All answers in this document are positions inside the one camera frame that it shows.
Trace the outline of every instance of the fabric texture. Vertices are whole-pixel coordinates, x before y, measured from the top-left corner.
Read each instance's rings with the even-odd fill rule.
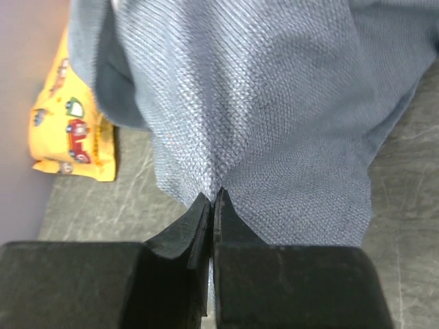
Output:
[[[189,205],[224,186],[268,243],[361,244],[437,0],[111,2],[72,0],[71,64],[112,122],[152,131],[159,187]]]

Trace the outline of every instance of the scratched floor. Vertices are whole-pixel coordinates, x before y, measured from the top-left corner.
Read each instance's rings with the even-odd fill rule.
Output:
[[[59,177],[40,232],[49,240],[144,241],[184,207],[154,183],[148,134],[119,132],[114,183]],[[439,328],[439,62],[370,169],[375,218],[364,248],[398,329]],[[214,328],[209,317],[204,329]]]

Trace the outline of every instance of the yellow snack bag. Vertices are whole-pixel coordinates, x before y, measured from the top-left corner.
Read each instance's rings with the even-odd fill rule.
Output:
[[[45,86],[32,109],[29,148],[34,169],[113,181],[113,125],[97,109],[91,89],[73,72],[64,32]]]

